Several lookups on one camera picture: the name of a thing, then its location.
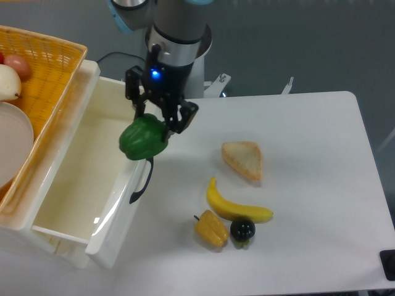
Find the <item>toast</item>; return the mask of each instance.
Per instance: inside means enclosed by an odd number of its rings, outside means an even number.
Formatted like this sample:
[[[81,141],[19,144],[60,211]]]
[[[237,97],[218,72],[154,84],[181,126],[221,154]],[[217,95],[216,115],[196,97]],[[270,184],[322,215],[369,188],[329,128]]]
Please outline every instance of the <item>toast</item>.
[[[224,161],[242,176],[256,181],[262,179],[262,153],[257,143],[225,142],[221,154]]]

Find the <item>black handle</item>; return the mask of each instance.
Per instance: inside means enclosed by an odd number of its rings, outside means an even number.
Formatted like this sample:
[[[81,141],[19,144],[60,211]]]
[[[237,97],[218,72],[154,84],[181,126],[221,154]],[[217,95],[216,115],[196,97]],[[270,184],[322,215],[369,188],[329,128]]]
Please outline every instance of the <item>black handle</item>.
[[[138,200],[142,196],[142,194],[145,192],[145,190],[147,189],[149,180],[151,179],[152,171],[154,169],[154,157],[147,158],[147,162],[149,162],[151,164],[151,168],[149,169],[149,174],[148,174],[148,177],[147,177],[146,184],[144,185],[142,190],[140,190],[138,192],[134,192],[134,193],[131,194],[130,200],[129,200],[129,204],[132,204],[133,202]]]

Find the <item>yellow bell pepper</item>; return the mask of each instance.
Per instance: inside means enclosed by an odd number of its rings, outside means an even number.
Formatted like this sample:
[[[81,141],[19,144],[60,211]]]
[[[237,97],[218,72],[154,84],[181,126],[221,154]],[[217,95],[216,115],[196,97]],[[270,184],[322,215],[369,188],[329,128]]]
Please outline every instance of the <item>yellow bell pepper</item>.
[[[206,210],[200,219],[194,217],[198,220],[195,224],[196,233],[209,244],[222,247],[229,238],[229,232],[222,221],[210,210]]]

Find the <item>yellow basket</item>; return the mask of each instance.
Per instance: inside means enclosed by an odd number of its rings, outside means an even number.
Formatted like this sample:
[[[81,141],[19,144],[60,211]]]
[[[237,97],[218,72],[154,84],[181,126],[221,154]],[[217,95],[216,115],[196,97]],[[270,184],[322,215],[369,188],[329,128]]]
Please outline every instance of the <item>yellow basket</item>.
[[[30,64],[32,75],[22,83],[22,98],[9,103],[26,113],[35,137],[31,153],[13,182],[0,189],[1,211],[34,161],[87,48],[52,36],[0,26],[0,52],[4,56],[18,54]]]

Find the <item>white drawer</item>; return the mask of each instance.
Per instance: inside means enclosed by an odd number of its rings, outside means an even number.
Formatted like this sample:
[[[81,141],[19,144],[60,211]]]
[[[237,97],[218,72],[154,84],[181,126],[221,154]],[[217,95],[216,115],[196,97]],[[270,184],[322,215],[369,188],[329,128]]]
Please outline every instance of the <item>white drawer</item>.
[[[131,195],[149,181],[152,163],[132,162],[118,148],[134,116],[124,83],[99,78],[94,62],[84,61],[80,71],[82,97],[60,115],[39,165],[0,213],[0,228],[51,253],[84,249],[110,268],[139,202],[130,203]]]

